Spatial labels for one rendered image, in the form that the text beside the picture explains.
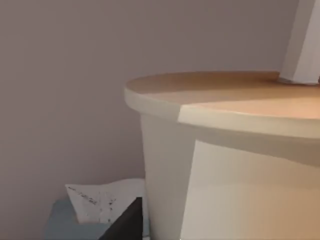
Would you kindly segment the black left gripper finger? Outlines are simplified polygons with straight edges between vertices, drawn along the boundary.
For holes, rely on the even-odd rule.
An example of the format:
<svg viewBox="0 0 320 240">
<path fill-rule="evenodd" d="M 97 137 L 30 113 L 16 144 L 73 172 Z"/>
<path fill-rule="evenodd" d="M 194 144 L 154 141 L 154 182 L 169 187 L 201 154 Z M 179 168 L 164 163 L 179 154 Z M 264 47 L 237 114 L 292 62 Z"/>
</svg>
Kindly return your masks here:
<svg viewBox="0 0 320 240">
<path fill-rule="evenodd" d="M 137 197 L 98 240 L 143 240 L 143 198 Z"/>
</svg>

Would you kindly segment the white plant pot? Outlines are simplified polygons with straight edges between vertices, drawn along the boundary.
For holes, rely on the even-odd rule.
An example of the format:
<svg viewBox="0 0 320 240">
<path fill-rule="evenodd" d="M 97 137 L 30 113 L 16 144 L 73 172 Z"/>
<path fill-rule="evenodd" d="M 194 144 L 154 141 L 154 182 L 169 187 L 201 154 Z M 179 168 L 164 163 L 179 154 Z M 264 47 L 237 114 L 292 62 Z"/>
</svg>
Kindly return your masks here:
<svg viewBox="0 0 320 240">
<path fill-rule="evenodd" d="M 320 0 L 274 71 L 130 80 L 150 240 L 320 240 Z"/>
</svg>

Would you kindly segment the blue-grey tissue box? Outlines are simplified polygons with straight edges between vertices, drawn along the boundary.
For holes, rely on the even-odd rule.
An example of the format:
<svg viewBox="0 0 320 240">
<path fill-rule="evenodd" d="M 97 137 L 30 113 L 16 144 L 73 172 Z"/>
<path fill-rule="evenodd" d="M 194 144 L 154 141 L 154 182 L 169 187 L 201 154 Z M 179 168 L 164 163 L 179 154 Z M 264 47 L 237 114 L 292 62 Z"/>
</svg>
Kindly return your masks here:
<svg viewBox="0 0 320 240">
<path fill-rule="evenodd" d="M 104 240 L 111 222 L 79 223 L 70 198 L 57 200 L 44 228 L 44 240 Z"/>
</svg>

